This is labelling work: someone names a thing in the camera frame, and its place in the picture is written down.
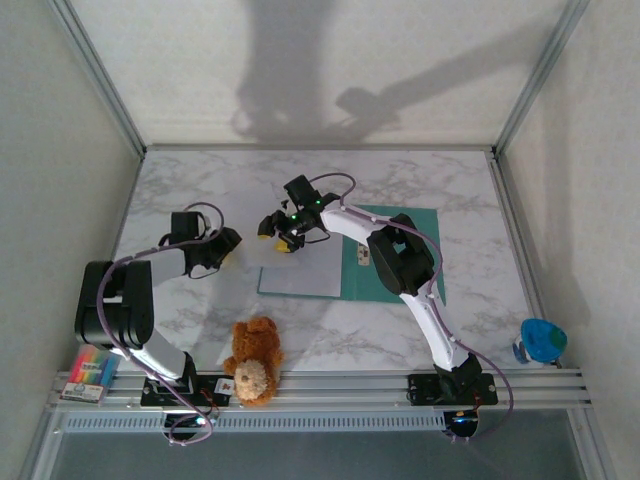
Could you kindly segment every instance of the brown teddy bear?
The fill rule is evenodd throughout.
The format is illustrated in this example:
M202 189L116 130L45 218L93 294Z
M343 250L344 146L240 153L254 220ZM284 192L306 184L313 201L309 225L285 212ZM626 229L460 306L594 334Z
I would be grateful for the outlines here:
M284 360L276 324L268 317L236 323L231 351L224 371L233 375L240 402L247 406L268 403L276 393L278 367Z

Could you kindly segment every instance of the yellow object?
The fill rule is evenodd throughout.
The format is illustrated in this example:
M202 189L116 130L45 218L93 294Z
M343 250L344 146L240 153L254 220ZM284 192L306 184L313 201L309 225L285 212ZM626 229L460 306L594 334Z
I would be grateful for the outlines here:
M291 253L291 250L289 250L289 245L287 245L287 242L282 239L279 239L276 242L276 250L282 253Z

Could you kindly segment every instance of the white marble table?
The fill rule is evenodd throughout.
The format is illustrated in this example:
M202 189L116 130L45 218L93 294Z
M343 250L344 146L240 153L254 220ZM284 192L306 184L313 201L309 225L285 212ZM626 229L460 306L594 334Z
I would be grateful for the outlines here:
M264 182L281 188L299 174L331 171L358 179L352 203L438 210L451 318L470 346L501 366L517 366L510 345L529 312L484 152L152 151L117 256L157 244L170 213L189 203ZM321 191L347 186L341 179L323 182ZM227 222L233 226L232 218ZM154 291L156 328L190 351L199 370L219 369L230 354L231 326L255 314L278 324L286 370L432 367L406 306L262 296L258 274L232 262L206 280L162 284Z

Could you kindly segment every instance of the teal mat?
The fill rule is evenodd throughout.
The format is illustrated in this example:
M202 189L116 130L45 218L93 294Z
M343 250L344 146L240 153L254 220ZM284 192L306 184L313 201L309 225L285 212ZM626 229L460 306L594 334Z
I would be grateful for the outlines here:
M436 210L430 208L385 207L379 205L358 205L358 207L368 212L387 217L395 217L400 213L409 215L418 231L431 237L436 244L440 246L438 212ZM342 244L342 287L340 299L361 302L404 303L400 297L394 295L382 285L376 273L376 268L373 265L373 260L368 266L358 265L357 251L358 242L345 237ZM443 303L446 304L443 273L440 273L438 277L438 291L440 292Z

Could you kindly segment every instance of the purple cable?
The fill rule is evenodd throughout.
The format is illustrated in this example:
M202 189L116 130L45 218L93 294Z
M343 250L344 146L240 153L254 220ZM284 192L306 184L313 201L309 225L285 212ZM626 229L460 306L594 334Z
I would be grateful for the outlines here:
M332 172L332 173L325 173L323 175L318 175L317 177L314 177L311 180L309 180L309 182L313 183L316 180L320 180L321 178L326 178L326 177L345 177L345 178L348 178L351 181L351 187L349 187L347 189L347 191L344 192L340 196L340 206L342 208L344 208L345 211L351 213L352 215L355 215L358 218L361 218L361 219L367 220L367 221L371 221L371 216L365 215L365 214L363 214L363 213L361 213L361 212L359 212L357 210L354 210L353 208L350 208L349 205L345 205L345 203L344 203L344 199L346 198L346 196L349 195L351 192L353 192L353 190L356 188L357 182L356 182L356 179L353 176L349 175L348 173ZM431 291L432 291L432 288L433 288L433 284L436 282L436 280L438 279L438 276L442 272L443 257L442 257L442 251L440 250L440 247L436 244L436 242L432 238L430 238L429 236L425 235L422 232L419 232L415 228L411 228L411 227L408 227L406 225L402 225L400 223L396 223L396 222L393 222L393 221L390 221L390 220L382 220L380 218L378 218L376 220L376 222L380 223L382 225L388 225L390 227L397 228L399 230L404 230L407 233L411 233L413 235L416 235L417 237L420 237L425 242L427 242L427 244L431 247L431 249L436 253L436 257L437 257L437 261L438 261L438 267L436 268L435 273L431 277L431 280L429 280L429 283L427 284L427 300L428 300L429 304L431 305L431 308L432 308L433 312L435 313L436 320L437 320L438 324L440 325L440 328L442 328L442 330L447 335L447 337L454 338L454 343L456 345L458 345L460 348L466 350L467 352L469 352L469 353L471 353L473 355L476 355L477 357L479 357L482 360L484 360L487 364L489 364L489 366L491 368L493 368L496 371L496 373L500 376L500 378L502 379L502 381L505 384L505 387L507 388L507 392L509 393L509 408L507 410L507 413L505 413L505 415L500 419L500 421L496 425L494 425L491 428L488 428L487 430L482 431L480 434L478 434L474 438L478 439L478 438L486 437L486 436L492 434L493 432L498 430L500 427L502 427L502 425L504 425L504 423L509 419L509 417L513 413L513 404L514 404L513 389L511 388L511 384L509 383L509 380L507 379L507 376L505 375L505 373L500 368L498 368L498 366L493 361L489 360L485 355L481 354L480 352L474 350L471 347L468 347L467 345L462 343L462 341L460 341L457 338L455 338L455 336L451 333L449 328L447 328L447 325L442 320L442 317L440 316L440 312L438 311L438 307L436 305L436 302L434 301L433 298L431 298Z
M184 210L189 210L195 206L207 206L207 207L211 207L213 208L218 215L220 215L220 226L218 227L218 230L215 234L204 238L202 240L188 240L186 242L181 242L181 243L176 243L174 245L167 245L164 247L154 247L154 248L150 248L149 250L143 250L142 252L138 252L135 255L132 256L128 256L128 257L124 257L121 258L119 260L116 260L115 262L113 262L113 264L107 269L107 271L105 272L104 276L102 277L102 281L100 282L100 285L98 286L98 293L96 295L96 309L98 312L98 319L100 320L100 325L102 326L102 329L104 330L104 332L107 334L107 336L109 337L109 340L111 340L111 343L118 348L122 354L124 355L124 357L130 361L131 363L133 363L136 367L138 367L140 370L142 370L144 373L147 374L147 376L151 376L153 378L158 379L158 381L162 384L162 386L164 386L167 390L169 390L174 397L176 397L176 399L183 404L185 407L193 410L193 414L189 414L189 415L185 415L183 417L180 417L178 419L177 422L175 422L172 426L171 429L169 430L169 442L170 443L176 443L178 445L182 445L183 447L186 447L187 445L191 445L193 443L198 443L198 442L202 442L203 440L206 440L207 438L209 438L212 434L213 434L213 426L211 425L211 421L208 418L208 414L203 412L202 410L200 410L198 407L196 407L193 403L191 403L187 398L185 398L184 396L182 396L169 382L167 382L162 375L160 375L160 373L156 372L155 370L153 370L151 367L145 365L144 363L142 363L140 360L138 360L136 357L131 355L131 352L129 351L129 348L126 347L125 345L123 345L120 340L118 340L118 338L113 334L113 332L111 331L111 328L109 327L109 324L107 323L107 317L104 313L104 291L105 288L107 287L107 283L109 283L109 280L111 280L111 276L113 275L113 272L120 266L123 265L127 265L128 263L132 262L133 260L138 260L140 258L144 258L144 257L148 257L149 255L153 255L154 253L158 253L158 252L166 252L167 250L174 250L176 248L181 248L181 247L186 247L189 245L201 245L203 243L207 243L210 242L211 240L215 239L218 235L220 235L220 232L222 231L222 228L224 227L224 215L222 214L222 211L216 207L215 205L208 203L208 202L196 202L196 203L192 203L191 205L187 206ZM181 423L185 422L186 420L192 419L192 418L196 418L196 417L202 417L205 420L205 425L206 425L206 429L207 431L205 432L205 434L203 436L194 438L194 439L190 439L190 440L176 440L173 436L175 429L178 425L180 425Z

